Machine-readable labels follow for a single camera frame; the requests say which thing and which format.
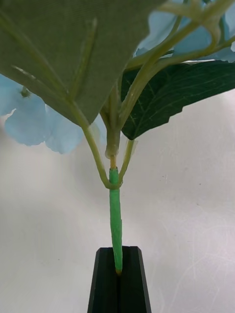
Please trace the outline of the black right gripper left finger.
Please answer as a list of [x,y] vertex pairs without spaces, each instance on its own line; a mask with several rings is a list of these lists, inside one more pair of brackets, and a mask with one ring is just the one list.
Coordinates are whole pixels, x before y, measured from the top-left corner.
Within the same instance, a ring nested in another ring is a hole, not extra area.
[[117,280],[113,249],[99,248],[95,255],[87,312],[117,313],[119,311]]

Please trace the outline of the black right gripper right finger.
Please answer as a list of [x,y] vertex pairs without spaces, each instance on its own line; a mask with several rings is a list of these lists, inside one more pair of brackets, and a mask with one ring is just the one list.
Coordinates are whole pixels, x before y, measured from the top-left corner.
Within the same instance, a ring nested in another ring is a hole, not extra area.
[[137,246],[123,246],[123,268],[120,277],[120,312],[150,313],[142,252]]

